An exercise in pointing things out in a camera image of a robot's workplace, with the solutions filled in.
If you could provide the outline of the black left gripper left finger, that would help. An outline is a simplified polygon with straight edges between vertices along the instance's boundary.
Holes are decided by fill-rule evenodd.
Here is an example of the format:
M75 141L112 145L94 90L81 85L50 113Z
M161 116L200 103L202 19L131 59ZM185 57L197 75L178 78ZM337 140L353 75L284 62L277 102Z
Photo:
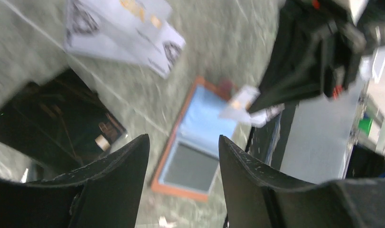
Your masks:
M135 227L149 152L143 134L52 180L0 179L0 228Z

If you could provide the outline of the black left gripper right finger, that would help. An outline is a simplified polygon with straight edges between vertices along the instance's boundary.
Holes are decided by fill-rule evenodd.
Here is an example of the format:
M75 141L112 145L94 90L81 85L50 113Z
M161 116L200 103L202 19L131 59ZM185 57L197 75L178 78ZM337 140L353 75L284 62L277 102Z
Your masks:
M232 228L385 228L385 179L313 184L286 175L219 137Z

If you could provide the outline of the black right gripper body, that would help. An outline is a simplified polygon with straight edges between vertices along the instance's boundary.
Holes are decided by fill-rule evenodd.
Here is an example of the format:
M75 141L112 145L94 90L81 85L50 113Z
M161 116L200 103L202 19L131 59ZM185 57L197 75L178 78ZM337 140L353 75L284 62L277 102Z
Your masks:
M323 93L337 99L357 77L378 83L385 70L385 0L313 0L312 6L333 18L332 65Z

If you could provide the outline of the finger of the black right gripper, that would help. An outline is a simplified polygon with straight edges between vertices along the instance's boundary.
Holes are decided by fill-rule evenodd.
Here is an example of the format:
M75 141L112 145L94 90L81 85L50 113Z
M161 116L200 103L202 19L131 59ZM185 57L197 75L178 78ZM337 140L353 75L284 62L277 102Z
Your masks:
M260 95L248 113L323 92L330 21L309 3L285 2L271 58L259 84Z

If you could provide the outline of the silver VIP card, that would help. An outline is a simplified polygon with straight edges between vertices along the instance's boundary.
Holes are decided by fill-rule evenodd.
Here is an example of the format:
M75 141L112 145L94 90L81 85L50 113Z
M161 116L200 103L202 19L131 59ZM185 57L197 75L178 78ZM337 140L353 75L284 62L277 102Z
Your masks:
M280 114L284 104L269 106L267 108L248 113L248 109L260 95L259 89L254 86L244 85L228 101L227 106L220 112L219 117L234 120L252 127L261 128L270 120Z

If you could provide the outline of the tan leather card holder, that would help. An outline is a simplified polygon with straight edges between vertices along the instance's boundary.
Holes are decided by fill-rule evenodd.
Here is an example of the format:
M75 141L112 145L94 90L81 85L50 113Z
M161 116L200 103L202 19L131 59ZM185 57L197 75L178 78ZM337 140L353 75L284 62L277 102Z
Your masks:
M232 137L238 125L237 121L219 117L230 98L231 96L223 92L220 87L206 81L202 76L195 79L173 125L157 169L152 176L150 186L153 192L198 201L208 200L215 183L215 177L208 194L163 185L159 183L159 177L176 141L201 147L202 150L219 158L219 136Z

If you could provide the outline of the black VIP card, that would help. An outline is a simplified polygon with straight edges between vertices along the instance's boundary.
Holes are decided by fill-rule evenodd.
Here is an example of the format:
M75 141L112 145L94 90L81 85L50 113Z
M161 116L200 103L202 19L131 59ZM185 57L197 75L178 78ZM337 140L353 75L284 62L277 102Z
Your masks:
M208 194L218 168L218 157L187 142L172 146L159 183Z

